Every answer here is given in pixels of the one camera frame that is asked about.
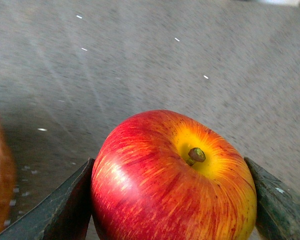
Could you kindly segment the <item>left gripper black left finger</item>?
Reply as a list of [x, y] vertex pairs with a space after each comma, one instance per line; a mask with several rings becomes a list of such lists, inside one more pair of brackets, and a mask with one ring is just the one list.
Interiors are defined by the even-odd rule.
[[92, 215], [90, 186], [95, 160], [0, 233], [0, 240], [84, 240]]

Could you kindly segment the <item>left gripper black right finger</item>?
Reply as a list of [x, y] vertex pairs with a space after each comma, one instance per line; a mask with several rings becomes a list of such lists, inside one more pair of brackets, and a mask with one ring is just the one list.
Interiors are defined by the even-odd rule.
[[300, 240], [300, 195], [245, 157], [257, 194], [255, 227], [262, 240]]

